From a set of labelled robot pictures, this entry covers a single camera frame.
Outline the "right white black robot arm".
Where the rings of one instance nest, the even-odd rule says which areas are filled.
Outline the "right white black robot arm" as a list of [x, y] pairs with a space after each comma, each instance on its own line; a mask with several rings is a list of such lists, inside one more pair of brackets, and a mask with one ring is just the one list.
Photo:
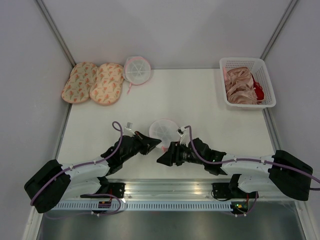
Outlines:
[[157, 163], [168, 167], [198, 164], [212, 175], [230, 176], [228, 192], [235, 198], [244, 193], [281, 192], [307, 201], [313, 173], [312, 167], [284, 150], [261, 157], [236, 156], [213, 150], [199, 138], [189, 144], [172, 142]]

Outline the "white pink mesh laundry bag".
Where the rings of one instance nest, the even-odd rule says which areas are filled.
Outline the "white pink mesh laundry bag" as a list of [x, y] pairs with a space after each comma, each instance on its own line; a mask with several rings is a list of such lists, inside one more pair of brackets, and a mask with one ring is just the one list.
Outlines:
[[149, 136], [154, 139], [161, 140], [156, 147], [166, 152], [171, 142], [178, 142], [180, 135], [178, 134], [179, 126], [172, 120], [161, 118], [154, 121], [149, 127]]

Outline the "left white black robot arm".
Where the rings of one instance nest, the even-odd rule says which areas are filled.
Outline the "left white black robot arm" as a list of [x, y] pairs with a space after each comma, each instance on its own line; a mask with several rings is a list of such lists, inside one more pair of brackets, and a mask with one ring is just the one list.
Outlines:
[[121, 134], [118, 141], [98, 157], [83, 163], [61, 164], [48, 161], [24, 185], [30, 204], [38, 213], [46, 213], [61, 200], [81, 195], [104, 198], [109, 185], [103, 178], [119, 171], [137, 154], [147, 155], [162, 141], [135, 131]]

